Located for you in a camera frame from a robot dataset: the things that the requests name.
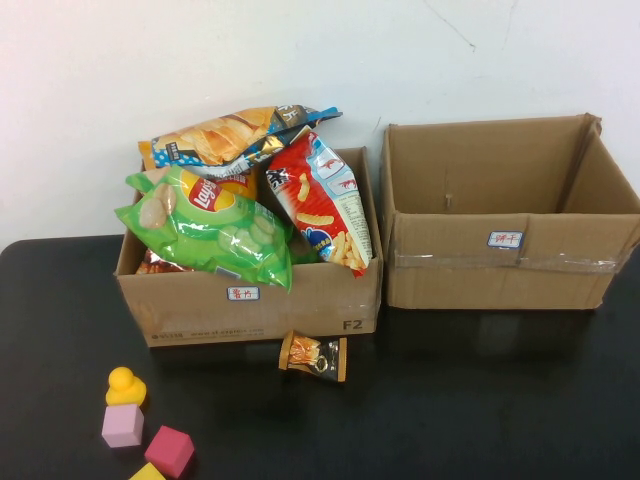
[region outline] pink cube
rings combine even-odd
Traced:
[[[173,428],[160,427],[144,458],[166,475],[178,478],[193,455],[191,437]]]
[[[107,407],[102,424],[102,438],[111,448],[140,445],[143,423],[144,416],[135,403]]]

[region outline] empty cardboard box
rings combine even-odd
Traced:
[[[389,305],[592,309],[640,238],[640,201],[572,117],[390,126],[382,163]]]
[[[291,329],[311,337],[375,331],[383,260],[366,150],[337,152],[354,171],[369,224],[367,272],[354,278],[332,263],[295,265],[290,293],[206,272],[136,275],[146,247],[127,230],[115,274],[149,346],[276,339]],[[263,171],[260,178],[258,200],[287,222]]]

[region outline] small snack packet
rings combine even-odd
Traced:
[[[204,178],[249,170],[288,146],[303,128],[342,115],[337,108],[317,112],[302,105],[250,108],[214,118],[139,145],[146,170],[180,165]]]
[[[292,330],[282,342],[278,368],[301,370],[334,382],[344,382],[347,378],[347,339],[320,341]]]
[[[291,288],[280,220],[259,203],[183,168],[171,167],[138,203],[116,215],[166,262]]]
[[[320,258],[351,268],[356,277],[364,275],[371,238],[351,168],[309,132],[275,156],[267,178]]]

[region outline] snack wrapper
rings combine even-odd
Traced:
[[[167,262],[161,259],[160,255],[151,251],[149,248],[147,248],[147,251],[144,253],[144,258],[142,259],[142,262],[140,262],[138,270],[136,270],[137,275],[173,272],[195,272],[195,270],[193,268],[183,267],[177,263]]]
[[[278,368],[344,382],[347,379],[347,339],[321,341],[291,331],[282,342]]]
[[[136,190],[147,193],[156,185],[162,177],[169,171],[170,167],[154,168],[133,175],[129,175],[126,179],[127,185]],[[255,170],[250,170],[231,177],[219,178],[212,180],[225,190],[242,195],[243,197],[255,200],[258,193]],[[160,255],[147,249],[144,258],[136,271],[137,274],[143,273],[171,273],[171,272],[193,272],[193,268],[184,267],[177,263],[167,262],[160,258]]]
[[[306,127],[342,115],[302,105],[251,108],[214,118],[151,140],[140,148],[146,170],[180,165],[204,178],[249,170],[288,146]]]
[[[116,215],[166,262],[291,288],[287,234],[273,213],[178,166]]]
[[[267,178],[319,257],[363,275],[372,256],[371,238],[351,168],[309,132],[276,155]]]

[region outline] packing tape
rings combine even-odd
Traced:
[[[437,255],[406,255],[397,251],[393,256],[396,268],[526,268],[529,270],[544,270],[550,272],[568,273],[616,273],[621,266],[619,260],[593,260],[579,258],[567,253],[560,253],[548,258],[513,257],[499,258],[466,256],[440,257]]]

